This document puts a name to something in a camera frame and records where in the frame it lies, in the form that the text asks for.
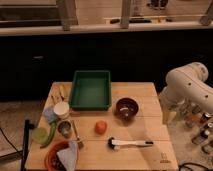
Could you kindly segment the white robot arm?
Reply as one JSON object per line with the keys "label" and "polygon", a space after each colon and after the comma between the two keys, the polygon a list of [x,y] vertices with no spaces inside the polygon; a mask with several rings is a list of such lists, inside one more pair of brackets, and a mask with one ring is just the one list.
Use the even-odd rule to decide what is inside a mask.
{"label": "white robot arm", "polygon": [[169,123],[173,112],[186,100],[213,114],[213,88],[205,83],[208,75],[207,67],[200,62],[192,62],[167,73],[167,85],[159,94],[164,124]]}

